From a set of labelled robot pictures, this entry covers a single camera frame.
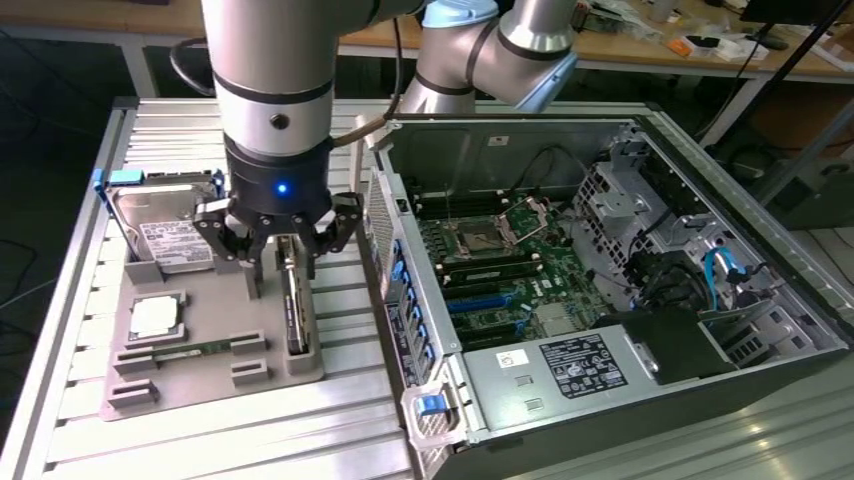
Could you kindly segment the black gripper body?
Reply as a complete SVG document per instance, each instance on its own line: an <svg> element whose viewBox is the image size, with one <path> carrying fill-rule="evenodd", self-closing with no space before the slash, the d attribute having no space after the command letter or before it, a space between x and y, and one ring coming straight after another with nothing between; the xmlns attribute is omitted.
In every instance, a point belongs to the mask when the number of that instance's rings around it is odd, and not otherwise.
<svg viewBox="0 0 854 480"><path fill-rule="evenodd" d="M290 217L302 215L316 223L331 209L328 164L332 139L327 137L306 151L293 155L266 155L250 151L224 136L230 181L229 214L246 226L266 217L277 233L290 233Z"/></svg>

